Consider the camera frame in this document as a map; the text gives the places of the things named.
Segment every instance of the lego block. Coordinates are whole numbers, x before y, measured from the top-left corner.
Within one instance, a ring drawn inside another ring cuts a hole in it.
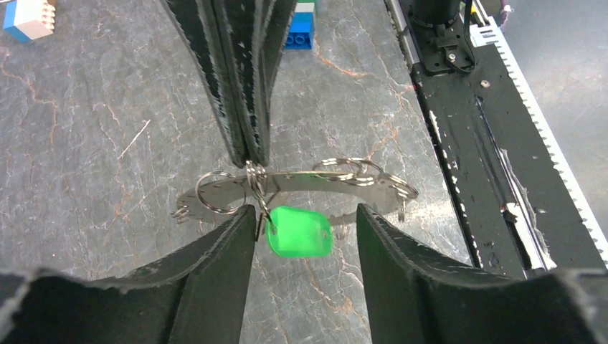
[[[298,4],[297,5],[299,5],[299,4],[302,4],[302,5],[303,4],[313,4],[313,5],[315,5],[315,13],[319,10],[319,4],[317,4],[316,0],[298,0]]]
[[[295,5],[295,13],[314,12],[314,11],[315,11],[315,3],[313,3],[313,2],[298,2]]]
[[[8,32],[11,36],[15,37],[15,39],[21,43],[29,42],[31,41],[31,39],[15,26],[16,8],[17,1],[9,2],[6,5],[6,12],[4,13],[4,24],[2,25],[2,29]]]
[[[286,49],[312,49],[315,39],[315,16],[310,12],[293,14]]]
[[[11,2],[6,7],[4,30],[20,42],[48,36],[54,30],[54,11],[55,7],[47,0]]]

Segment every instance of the metal ring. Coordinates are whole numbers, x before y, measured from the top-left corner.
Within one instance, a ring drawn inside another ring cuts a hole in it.
[[[324,176],[319,176],[320,178],[323,178],[327,181],[348,181],[351,180],[352,178],[355,178],[355,176],[359,175],[362,170],[363,170],[363,165],[361,163],[359,163],[358,161],[355,161],[353,159],[350,158],[329,158],[329,159],[324,159],[322,160],[320,163],[316,163],[313,166],[313,171],[317,171],[317,168],[321,167],[321,166],[332,166],[332,165],[336,165],[336,166],[341,166],[341,165],[352,165],[352,166],[356,166],[357,167],[357,172],[351,172],[351,173],[346,173],[343,174],[341,176],[338,177],[324,177]]]
[[[384,174],[384,169],[382,169],[382,167],[376,165],[371,160],[367,160],[367,159],[363,159],[363,158],[350,158],[350,159],[352,161],[358,161],[359,163],[362,163],[364,165],[371,166],[371,167],[375,168],[378,171],[378,176],[381,176],[381,175]]]
[[[391,185],[391,187],[397,191],[397,194],[399,194],[399,196],[408,198],[408,199],[415,199],[416,197],[418,197],[418,190],[416,190],[415,188],[412,188],[403,179],[401,179],[395,175],[388,174],[388,173],[385,173],[384,177],[399,184],[399,185]]]
[[[205,178],[208,178],[210,176],[224,176],[224,177],[228,177],[228,178],[234,178],[234,176],[232,174],[224,172],[224,171],[208,172],[208,173],[205,173],[201,178],[199,178],[199,180],[196,182],[196,185],[194,186],[194,193],[196,194],[196,197],[199,198],[199,201],[201,202],[201,204],[203,206],[205,206],[207,209],[209,209],[210,211],[213,211],[216,214],[230,215],[230,214],[236,213],[237,210],[239,210],[239,208],[241,206],[245,205],[245,201],[247,200],[247,193],[245,192],[245,189],[243,189],[243,203],[240,206],[238,206],[237,208],[222,209],[222,208],[217,208],[217,207],[212,206],[211,204],[207,203],[207,201],[205,201],[203,199],[203,197],[201,196],[201,194],[199,193],[199,188],[201,186],[201,182]]]
[[[260,204],[262,211],[270,218],[270,210],[266,204],[264,197],[266,196],[266,169],[261,165],[255,165],[253,161],[248,160],[245,163],[245,172],[247,173],[247,182],[253,192],[253,196]],[[260,177],[264,179],[264,185],[260,183]]]
[[[374,185],[378,181],[378,178],[381,178],[384,175],[384,169],[382,169],[382,167],[376,165],[373,161],[363,159],[363,158],[351,158],[351,160],[357,161],[362,165],[367,165],[367,166],[371,166],[371,167],[375,168],[378,171],[378,174],[375,176],[372,176],[372,177],[359,177],[359,175],[357,175],[357,177],[346,182],[350,185],[371,186],[371,185]]]

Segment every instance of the green plastic tag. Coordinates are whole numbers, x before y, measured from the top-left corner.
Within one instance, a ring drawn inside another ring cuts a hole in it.
[[[331,253],[329,220],[316,211],[279,206],[266,221],[270,249],[280,257],[322,257]]]

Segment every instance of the table surface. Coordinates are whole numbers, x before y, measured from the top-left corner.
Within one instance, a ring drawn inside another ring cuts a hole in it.
[[[210,230],[168,215],[201,174],[242,172],[158,0],[60,0],[56,15],[51,36],[0,34],[0,264],[121,276]],[[370,158],[420,191],[403,224],[387,218],[468,260],[382,0],[322,1],[315,46],[284,54],[271,108],[268,170]],[[288,200],[329,214],[356,203]],[[257,244],[242,343],[371,342],[354,225],[336,230],[346,238],[325,258],[281,259]]]

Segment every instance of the blue lego brick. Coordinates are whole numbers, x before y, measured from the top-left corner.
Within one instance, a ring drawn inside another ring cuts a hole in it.
[[[17,11],[17,1],[9,2],[6,5],[6,13],[4,14],[4,24],[2,28],[4,31],[10,33],[11,36],[15,37],[21,43],[29,42],[31,39],[26,36],[19,28],[15,26],[15,12]]]
[[[286,49],[312,49],[315,39],[315,21],[312,13],[295,13],[289,35],[285,42]]]

